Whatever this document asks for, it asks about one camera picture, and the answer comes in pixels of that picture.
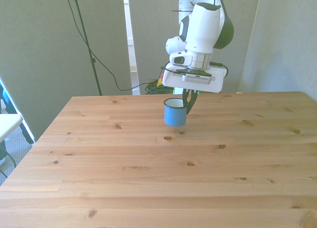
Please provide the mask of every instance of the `wood grain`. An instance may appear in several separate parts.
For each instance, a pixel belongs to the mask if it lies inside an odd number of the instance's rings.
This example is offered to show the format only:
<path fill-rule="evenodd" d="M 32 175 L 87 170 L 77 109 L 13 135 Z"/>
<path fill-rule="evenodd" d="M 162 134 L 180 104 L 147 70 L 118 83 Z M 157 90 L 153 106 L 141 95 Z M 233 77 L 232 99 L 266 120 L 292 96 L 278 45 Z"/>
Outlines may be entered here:
<path fill-rule="evenodd" d="M 0 187 L 1 228 L 316 228 L 317 104 L 300 92 L 74 97 Z"/>

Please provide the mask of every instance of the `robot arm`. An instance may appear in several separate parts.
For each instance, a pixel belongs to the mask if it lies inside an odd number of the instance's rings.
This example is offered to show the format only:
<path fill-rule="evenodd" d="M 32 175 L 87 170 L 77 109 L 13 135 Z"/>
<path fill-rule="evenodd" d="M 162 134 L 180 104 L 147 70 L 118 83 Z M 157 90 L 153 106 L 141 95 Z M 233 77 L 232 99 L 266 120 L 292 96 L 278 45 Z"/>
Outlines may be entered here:
<path fill-rule="evenodd" d="M 179 23 L 179 36 L 166 43 L 170 63 L 163 84 L 220 92 L 226 70 L 210 67 L 211 57 L 214 48 L 224 48 L 233 38 L 233 25 L 223 1 L 179 0 Z"/>

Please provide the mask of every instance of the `blue mug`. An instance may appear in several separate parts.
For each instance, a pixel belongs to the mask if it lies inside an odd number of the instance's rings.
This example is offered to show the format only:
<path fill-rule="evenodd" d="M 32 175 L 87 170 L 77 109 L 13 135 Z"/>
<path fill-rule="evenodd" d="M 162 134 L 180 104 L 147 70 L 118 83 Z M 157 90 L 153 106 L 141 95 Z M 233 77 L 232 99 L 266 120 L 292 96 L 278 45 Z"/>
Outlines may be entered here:
<path fill-rule="evenodd" d="M 169 98 L 164 101 L 164 121 L 169 126 L 182 126 L 186 123 L 187 101 L 180 98 Z"/>

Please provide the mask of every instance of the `light gray wall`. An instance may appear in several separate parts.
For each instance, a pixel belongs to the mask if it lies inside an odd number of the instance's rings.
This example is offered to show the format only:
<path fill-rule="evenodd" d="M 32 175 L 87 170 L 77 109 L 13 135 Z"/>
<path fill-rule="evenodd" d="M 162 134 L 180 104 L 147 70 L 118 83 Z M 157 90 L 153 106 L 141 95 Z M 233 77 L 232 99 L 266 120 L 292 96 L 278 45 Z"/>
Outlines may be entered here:
<path fill-rule="evenodd" d="M 214 50 L 213 60 L 227 65 L 230 70 L 222 91 L 235 92 L 242 77 L 259 0 L 223 1 L 235 35 L 226 48 Z M 172 10 L 178 10 L 178 0 L 130 0 L 140 83 L 157 78 L 160 67 L 168 61 L 165 42 L 179 33 L 178 13 Z"/>
<path fill-rule="evenodd" d="M 317 100 L 316 2 L 260 0 L 241 91 L 302 91 Z"/>
<path fill-rule="evenodd" d="M 79 0 L 79 5 L 92 50 L 118 84 L 130 88 L 123 0 Z M 104 95 L 131 94 L 117 90 L 112 76 L 96 66 Z M 66 0 L 0 0 L 0 78 L 35 139 L 72 96 L 98 95 Z"/>

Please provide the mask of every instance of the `white chair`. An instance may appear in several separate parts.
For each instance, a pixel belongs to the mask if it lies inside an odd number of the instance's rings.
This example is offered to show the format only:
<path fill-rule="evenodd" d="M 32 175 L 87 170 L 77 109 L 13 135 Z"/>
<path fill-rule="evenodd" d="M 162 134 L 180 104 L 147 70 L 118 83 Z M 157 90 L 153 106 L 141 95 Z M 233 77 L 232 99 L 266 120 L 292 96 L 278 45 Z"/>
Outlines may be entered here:
<path fill-rule="evenodd" d="M 0 114 L 0 142 L 2 142 L 12 131 L 14 131 L 21 123 L 22 117 L 18 114 Z M 0 165 L 3 164 L 5 158 L 0 161 Z"/>

